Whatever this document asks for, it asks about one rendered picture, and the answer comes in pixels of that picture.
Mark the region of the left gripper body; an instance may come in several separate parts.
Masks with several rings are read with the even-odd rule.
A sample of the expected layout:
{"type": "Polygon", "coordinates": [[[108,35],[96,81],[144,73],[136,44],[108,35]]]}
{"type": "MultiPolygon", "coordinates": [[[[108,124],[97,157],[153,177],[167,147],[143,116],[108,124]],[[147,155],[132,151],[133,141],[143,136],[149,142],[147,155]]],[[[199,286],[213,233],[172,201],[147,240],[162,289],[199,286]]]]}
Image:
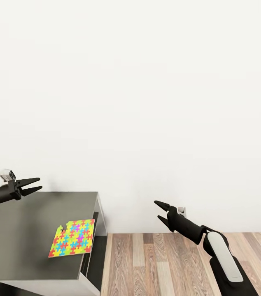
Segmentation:
{"type": "Polygon", "coordinates": [[[4,203],[8,200],[20,200],[21,192],[18,189],[18,192],[15,191],[14,187],[15,180],[8,181],[8,185],[0,187],[0,203],[4,203]]]}

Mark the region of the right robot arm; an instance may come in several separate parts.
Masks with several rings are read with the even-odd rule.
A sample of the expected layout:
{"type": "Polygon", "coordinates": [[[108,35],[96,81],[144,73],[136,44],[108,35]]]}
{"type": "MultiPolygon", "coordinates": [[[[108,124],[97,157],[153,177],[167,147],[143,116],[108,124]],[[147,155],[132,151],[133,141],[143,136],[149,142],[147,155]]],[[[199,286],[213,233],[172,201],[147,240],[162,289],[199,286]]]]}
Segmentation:
{"type": "Polygon", "coordinates": [[[167,218],[158,215],[169,230],[179,232],[199,245],[203,234],[203,249],[210,255],[210,265],[217,281],[221,296],[259,296],[236,257],[229,250],[229,243],[221,233],[198,226],[186,218],[186,208],[170,206],[155,200],[155,204],[167,213],[167,218]]]}

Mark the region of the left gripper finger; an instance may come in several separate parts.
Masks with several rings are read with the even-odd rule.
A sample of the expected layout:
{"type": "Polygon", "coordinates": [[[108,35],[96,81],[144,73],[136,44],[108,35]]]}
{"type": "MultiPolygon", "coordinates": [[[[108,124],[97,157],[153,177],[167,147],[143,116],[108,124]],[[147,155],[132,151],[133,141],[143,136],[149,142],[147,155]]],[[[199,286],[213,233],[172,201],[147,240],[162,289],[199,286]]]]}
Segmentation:
{"type": "Polygon", "coordinates": [[[42,189],[42,186],[28,188],[28,189],[19,188],[22,196],[27,196],[28,194],[32,194],[33,192],[36,192],[39,189],[42,189]]]}
{"type": "Polygon", "coordinates": [[[15,191],[18,192],[19,188],[22,188],[23,186],[32,184],[32,183],[37,182],[39,180],[40,180],[40,178],[30,178],[30,179],[16,180],[14,182],[15,191]]]}

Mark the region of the jigsaw puzzle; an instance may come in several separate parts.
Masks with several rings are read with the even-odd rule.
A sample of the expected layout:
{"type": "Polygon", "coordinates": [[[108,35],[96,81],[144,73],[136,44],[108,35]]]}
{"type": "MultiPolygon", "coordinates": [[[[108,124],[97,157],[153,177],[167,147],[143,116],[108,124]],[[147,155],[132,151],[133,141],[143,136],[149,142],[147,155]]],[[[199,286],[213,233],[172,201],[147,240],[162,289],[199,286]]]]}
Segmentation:
{"type": "Polygon", "coordinates": [[[91,252],[95,219],[67,223],[67,230],[60,226],[56,232],[49,258],[91,252]]]}

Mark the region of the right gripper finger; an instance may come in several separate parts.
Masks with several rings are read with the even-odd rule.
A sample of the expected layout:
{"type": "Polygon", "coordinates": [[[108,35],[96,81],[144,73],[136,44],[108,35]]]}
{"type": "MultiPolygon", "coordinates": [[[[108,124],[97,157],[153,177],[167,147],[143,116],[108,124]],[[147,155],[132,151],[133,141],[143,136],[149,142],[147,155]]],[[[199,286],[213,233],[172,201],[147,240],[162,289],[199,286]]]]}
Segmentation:
{"type": "Polygon", "coordinates": [[[172,208],[172,206],[170,206],[168,203],[160,202],[157,200],[155,200],[154,203],[157,204],[159,207],[161,207],[166,212],[172,208]]]}
{"type": "Polygon", "coordinates": [[[167,227],[169,227],[168,220],[166,218],[161,217],[160,215],[158,215],[157,217],[161,220],[161,222],[163,222],[167,227]]]}

